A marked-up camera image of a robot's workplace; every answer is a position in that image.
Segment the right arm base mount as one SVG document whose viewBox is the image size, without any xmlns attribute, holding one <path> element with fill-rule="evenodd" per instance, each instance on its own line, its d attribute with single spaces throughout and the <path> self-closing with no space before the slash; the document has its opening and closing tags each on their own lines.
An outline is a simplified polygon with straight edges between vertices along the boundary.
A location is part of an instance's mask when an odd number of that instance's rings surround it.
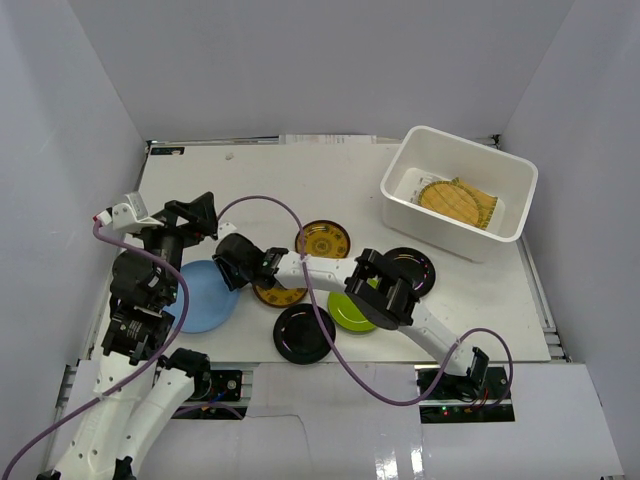
<svg viewBox="0 0 640 480">
<path fill-rule="evenodd" d="M 512 423 L 516 420 L 511 394 L 496 407 L 493 403 L 507 386 L 503 367 L 490 367 L 484 386 L 475 392 L 456 386 L 444 376 L 432 393 L 419 403 L 420 420 L 427 424 Z"/>
</svg>

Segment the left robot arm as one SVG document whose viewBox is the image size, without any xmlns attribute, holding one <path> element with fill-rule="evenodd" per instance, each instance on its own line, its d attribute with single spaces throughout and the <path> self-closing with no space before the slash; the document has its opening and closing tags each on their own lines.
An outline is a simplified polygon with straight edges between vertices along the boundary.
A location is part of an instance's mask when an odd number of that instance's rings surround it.
<svg viewBox="0 0 640 480">
<path fill-rule="evenodd" d="M 117 242 L 121 253 L 112 266 L 109 324 L 93 397 L 70 413 L 80 424 L 62 457 L 42 479 L 135 479 L 162 429 L 188 398 L 211 387 L 207 356 L 185 349 L 164 352 L 186 318 L 167 307 L 189 306 L 180 273 L 185 249 L 216 238 L 214 196 L 190 202 L 169 201 L 149 214 L 132 192 L 94 218 L 95 237 L 105 241 L 106 226 L 142 241 Z"/>
</svg>

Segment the black plate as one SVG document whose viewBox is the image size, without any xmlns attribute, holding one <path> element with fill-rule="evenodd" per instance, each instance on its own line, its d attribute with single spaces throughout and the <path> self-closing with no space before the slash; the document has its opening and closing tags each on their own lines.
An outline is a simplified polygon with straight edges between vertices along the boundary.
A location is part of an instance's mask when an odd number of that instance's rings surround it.
<svg viewBox="0 0 640 480">
<path fill-rule="evenodd" d="M 411 279 L 413 290 L 420 298 L 433 289 L 436 269 L 433 262 L 421 251 L 410 247 L 397 247 L 387 251 L 384 257 Z"/>
<path fill-rule="evenodd" d="M 332 351 L 310 303 L 290 306 L 278 316 L 273 341 L 278 353 L 296 365 L 318 363 Z"/>
</svg>

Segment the green plastic plate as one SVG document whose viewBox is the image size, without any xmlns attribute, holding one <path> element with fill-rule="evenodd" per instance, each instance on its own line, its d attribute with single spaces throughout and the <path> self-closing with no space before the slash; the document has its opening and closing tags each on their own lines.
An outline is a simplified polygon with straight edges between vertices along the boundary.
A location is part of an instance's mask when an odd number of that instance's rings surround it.
<svg viewBox="0 0 640 480">
<path fill-rule="evenodd" d="M 327 310 L 333 321 L 348 333 L 364 335 L 377 329 L 346 294 L 329 293 Z"/>
</svg>

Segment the black plate front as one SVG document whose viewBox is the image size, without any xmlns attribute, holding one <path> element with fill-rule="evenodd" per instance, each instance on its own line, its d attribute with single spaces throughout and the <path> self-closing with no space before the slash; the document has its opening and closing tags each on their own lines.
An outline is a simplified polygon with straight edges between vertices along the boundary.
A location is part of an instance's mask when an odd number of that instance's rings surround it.
<svg viewBox="0 0 640 480">
<path fill-rule="evenodd" d="M 278 353 L 296 365 L 318 363 L 332 351 L 310 303 L 290 306 L 278 316 L 273 341 Z"/>
</svg>

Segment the yellow patterned plate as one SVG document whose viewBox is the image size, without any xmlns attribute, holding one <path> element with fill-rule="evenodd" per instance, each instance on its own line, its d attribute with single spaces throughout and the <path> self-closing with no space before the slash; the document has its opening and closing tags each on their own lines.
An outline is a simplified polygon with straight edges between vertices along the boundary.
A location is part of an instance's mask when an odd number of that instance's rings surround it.
<svg viewBox="0 0 640 480">
<path fill-rule="evenodd" d="M 323 258 L 343 259 L 349 256 L 351 239 L 347 230 L 331 220 L 315 220 L 303 226 L 295 237 L 295 251 Z"/>
<path fill-rule="evenodd" d="M 253 286 L 252 290 L 259 301 L 278 309 L 286 309 L 300 303 L 308 293 L 306 288 L 284 289 L 277 286 L 271 289 Z"/>
</svg>

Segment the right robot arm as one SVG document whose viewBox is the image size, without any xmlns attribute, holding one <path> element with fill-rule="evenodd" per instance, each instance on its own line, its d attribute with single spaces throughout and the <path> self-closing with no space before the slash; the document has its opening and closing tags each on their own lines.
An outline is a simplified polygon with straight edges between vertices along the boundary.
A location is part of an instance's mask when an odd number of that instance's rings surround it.
<svg viewBox="0 0 640 480">
<path fill-rule="evenodd" d="M 431 313 L 410 277 L 376 250 L 343 259 L 280 247 L 262 251 L 232 233 L 219 241 L 213 260 L 231 291 L 250 284 L 344 294 L 372 324 L 399 331 L 426 351 L 444 368 L 459 396 L 475 398 L 488 385 L 489 357 Z"/>
</svg>

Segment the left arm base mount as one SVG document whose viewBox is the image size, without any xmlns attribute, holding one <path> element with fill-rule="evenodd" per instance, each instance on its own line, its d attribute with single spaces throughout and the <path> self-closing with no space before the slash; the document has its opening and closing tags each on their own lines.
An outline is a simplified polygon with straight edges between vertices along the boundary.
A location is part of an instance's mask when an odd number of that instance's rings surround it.
<svg viewBox="0 0 640 480">
<path fill-rule="evenodd" d="M 173 415 L 179 420 L 242 420 L 246 407 L 237 406 L 242 400 L 243 372 L 241 370 L 212 370 L 203 376 L 203 384 Z"/>
</svg>

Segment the rectangular bamboo tray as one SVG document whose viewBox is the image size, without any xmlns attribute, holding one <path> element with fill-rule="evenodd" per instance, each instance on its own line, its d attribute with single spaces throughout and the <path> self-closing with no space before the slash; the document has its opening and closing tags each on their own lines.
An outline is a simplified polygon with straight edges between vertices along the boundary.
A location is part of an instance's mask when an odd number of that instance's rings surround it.
<svg viewBox="0 0 640 480">
<path fill-rule="evenodd" d="M 487 230 L 491 220 L 493 219 L 498 204 L 498 198 L 477 189 L 476 187 L 460 179 L 459 177 L 452 179 L 451 183 L 468 190 L 469 193 L 478 201 L 481 217 L 479 228 L 482 230 Z"/>
</svg>

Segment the blue plastic plate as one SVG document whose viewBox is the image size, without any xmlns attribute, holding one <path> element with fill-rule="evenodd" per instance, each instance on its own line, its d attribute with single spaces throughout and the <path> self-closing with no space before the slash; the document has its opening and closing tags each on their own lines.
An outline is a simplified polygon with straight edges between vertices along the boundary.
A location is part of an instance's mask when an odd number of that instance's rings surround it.
<svg viewBox="0 0 640 480">
<path fill-rule="evenodd" d="M 198 260 L 181 268 L 190 292 L 190 304 L 182 333 L 201 334 L 212 331 L 233 314 L 239 291 L 230 291 L 212 260 Z"/>
</svg>

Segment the round bamboo plate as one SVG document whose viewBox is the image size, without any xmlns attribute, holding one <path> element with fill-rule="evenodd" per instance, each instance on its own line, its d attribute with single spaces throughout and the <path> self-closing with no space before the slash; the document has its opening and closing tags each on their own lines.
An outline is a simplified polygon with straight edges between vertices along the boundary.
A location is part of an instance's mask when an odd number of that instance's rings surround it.
<svg viewBox="0 0 640 480">
<path fill-rule="evenodd" d="M 476 196 L 451 182 L 439 181 L 425 186 L 418 197 L 418 205 L 474 227 L 479 227 L 483 219 Z"/>
</svg>

